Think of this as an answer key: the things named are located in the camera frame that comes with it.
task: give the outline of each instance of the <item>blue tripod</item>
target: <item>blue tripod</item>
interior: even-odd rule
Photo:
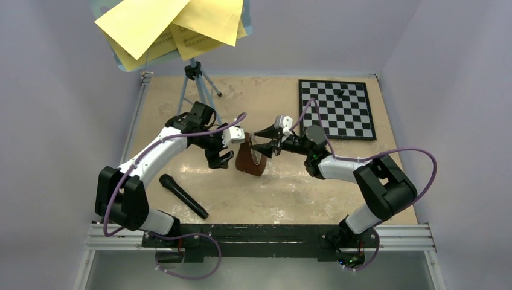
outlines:
[[[202,77],[205,77],[205,79],[208,81],[212,89],[217,93],[217,95],[220,97],[222,96],[222,93],[217,89],[215,84],[212,82],[212,80],[208,77],[208,75],[205,73],[205,71],[201,68],[201,63],[197,62],[194,58],[191,58],[190,65],[187,65],[185,67],[185,78],[183,80],[183,88],[181,89],[181,96],[179,98],[179,104],[178,104],[178,113],[179,115],[181,113],[181,106],[183,105],[183,100],[185,100],[189,104],[193,104],[192,101],[185,98],[185,90],[187,89],[187,83],[188,79],[194,80],[196,82],[197,91],[199,92],[199,97],[201,98],[201,103],[206,104],[206,98],[208,99],[208,102],[210,103],[210,107],[212,107],[216,112],[217,109],[215,108],[215,105],[213,104],[213,99],[211,98],[210,92],[208,92],[208,88],[206,87],[206,83]],[[217,122],[219,124],[222,124],[220,121],[220,115],[217,113]]]

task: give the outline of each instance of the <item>black and white checkerboard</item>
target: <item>black and white checkerboard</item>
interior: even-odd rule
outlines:
[[[376,140],[365,83],[299,80],[299,97],[300,114],[310,98],[317,99],[327,138]],[[320,125],[314,104],[306,110],[301,134],[313,124]]]

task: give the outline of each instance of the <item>purple cable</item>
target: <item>purple cable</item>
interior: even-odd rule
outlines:
[[[296,128],[300,124],[300,122],[304,119],[304,115],[306,114],[306,110],[307,110],[307,108],[309,108],[311,106],[311,102],[315,102],[315,106],[317,108],[319,107],[318,106],[318,102],[316,101],[316,99],[311,98],[306,103],[306,105],[304,106],[304,109],[302,110],[302,114],[300,115],[299,120],[297,120],[297,122],[295,124],[293,124],[293,126],[290,128],[290,130],[293,130],[294,128]],[[322,125],[322,118],[320,117],[320,112],[318,110],[316,110],[316,114],[318,116],[318,121],[320,122],[320,127],[322,127],[322,129],[323,129],[324,126]],[[392,150],[384,151],[384,152],[381,152],[379,154],[376,154],[376,155],[373,155],[373,156],[370,156],[370,157],[367,157],[367,158],[362,158],[362,159],[361,158],[350,158],[350,157],[336,156],[336,154],[334,152],[334,148],[333,148],[331,142],[329,141],[329,139],[327,139],[327,136],[325,136],[325,139],[327,140],[327,145],[329,146],[329,149],[331,149],[331,154],[333,155],[333,157],[336,160],[341,160],[341,161],[351,161],[351,162],[361,163],[361,162],[367,162],[367,161],[373,160],[375,158],[380,158],[382,156],[385,156],[385,155],[388,155],[388,154],[391,154],[391,153],[401,152],[401,151],[417,151],[417,152],[425,153],[432,160],[432,174],[430,176],[429,182],[427,182],[427,185],[425,186],[425,188],[421,191],[421,193],[410,204],[406,205],[403,209],[399,210],[396,214],[401,213],[404,209],[410,207],[411,205],[413,205],[417,201],[419,201],[420,198],[422,198],[425,195],[425,193],[427,193],[427,191],[430,189],[430,187],[432,186],[432,183],[434,182],[435,175],[437,174],[437,160],[435,159],[435,157],[430,152],[428,152],[427,150],[424,150],[422,148],[418,148],[418,147],[402,147],[402,148],[397,148],[397,149],[392,149]],[[380,222],[376,223],[374,225],[374,227],[382,224],[383,222],[384,221],[380,221]],[[359,268],[356,268],[355,269],[356,271],[360,271],[360,270],[366,268],[375,259],[375,256],[379,252],[379,246],[380,246],[380,237],[379,237],[378,234],[376,236],[377,236],[376,237],[377,238],[377,248],[376,248],[375,252],[373,253],[371,258],[363,266],[361,266]]]
[[[110,200],[109,200],[109,204],[107,205],[107,210],[105,211],[105,216],[104,216],[104,221],[103,221],[103,234],[107,237],[111,237],[113,236],[114,234],[117,234],[119,233],[119,231],[121,231],[123,229],[123,227],[119,227],[117,228],[116,230],[114,230],[113,232],[109,233],[108,232],[108,223],[109,223],[109,218],[110,218],[110,212],[112,211],[112,206],[114,205],[114,200],[115,200],[115,197],[117,196],[117,194],[119,193],[119,189],[121,189],[121,186],[123,184],[123,182],[126,180],[126,178],[130,175],[130,172],[135,168],[135,166],[137,164],[140,163],[140,161],[149,153],[151,152],[151,150],[153,150],[156,146],[160,145],[161,143],[167,141],[167,140],[170,140],[172,138],[179,138],[179,137],[199,137],[199,136],[206,136],[206,135],[211,135],[211,134],[217,134],[217,133],[221,133],[222,131],[230,128],[230,127],[233,127],[237,124],[239,124],[243,119],[245,119],[245,117],[247,116],[247,114],[244,112],[244,113],[241,113],[237,119],[235,120],[235,122],[225,126],[225,127],[222,127],[222,128],[218,128],[216,130],[213,130],[213,131],[206,131],[206,132],[199,132],[199,133],[186,133],[186,134],[176,134],[176,135],[171,135],[171,136],[166,136],[164,137],[161,141],[156,141],[154,142],[153,144],[149,145],[140,155],[139,157],[137,157],[137,159],[135,159],[135,162],[134,164],[132,164],[130,167],[128,167],[128,169],[126,170],[126,172],[123,174],[123,176],[121,177],[121,179],[119,180],[119,182],[117,183],[115,189],[114,189],[114,192],[112,193],[112,197],[110,197]],[[192,236],[195,236],[195,235],[198,235],[198,236],[205,236],[204,234],[201,234],[201,233],[196,233],[196,234],[189,234],[189,235],[192,235]],[[184,236],[180,236],[180,237],[175,237],[175,238],[166,238],[166,239],[180,239]],[[220,252],[220,247],[219,245],[217,244],[217,242],[212,238],[212,237],[209,237],[207,236],[207,238],[211,239],[214,244],[216,245],[218,251],[219,251],[219,262],[217,264],[217,266],[214,268],[214,271],[211,272],[211,273],[208,273],[207,275],[203,275],[203,276],[200,276],[200,277],[203,277],[203,278],[206,278],[208,276],[210,276],[211,274],[213,274],[217,268],[219,267],[220,265],[220,256],[221,256],[221,252]],[[183,278],[183,279],[193,279],[194,277],[188,277],[188,276],[182,276],[180,278]]]
[[[215,265],[215,267],[213,268],[213,270],[211,270],[209,273],[207,274],[204,274],[204,275],[201,275],[201,276],[196,276],[196,277],[190,277],[190,276],[185,276],[185,275],[181,275],[181,274],[178,274],[178,273],[174,273],[174,272],[171,272],[167,269],[164,269],[160,263],[158,263],[158,256],[155,255],[155,263],[156,263],[156,269],[166,273],[166,274],[169,274],[169,275],[172,275],[172,276],[175,276],[175,277],[178,277],[178,278],[181,278],[181,279],[185,279],[185,280],[201,280],[201,279],[204,279],[204,278],[207,278],[211,275],[213,275],[213,273],[215,273],[217,271],[217,269],[219,268],[220,266],[220,261],[222,260],[222,254],[220,252],[220,246],[219,246],[219,243],[217,243],[216,240],[214,240],[212,237],[210,237],[209,235],[207,234],[202,234],[202,233],[195,233],[195,234],[184,234],[182,236],[178,236],[178,237],[165,237],[165,236],[162,236],[160,234],[157,234],[157,233],[153,233],[153,232],[149,232],[149,234],[159,238],[159,239],[162,239],[162,240],[178,240],[178,239],[183,239],[185,237],[191,237],[191,236],[201,236],[201,237],[205,237],[205,238],[208,238],[209,240],[212,241],[212,243],[215,245],[215,247],[217,248],[217,251],[219,252],[219,260],[217,261],[217,264]]]

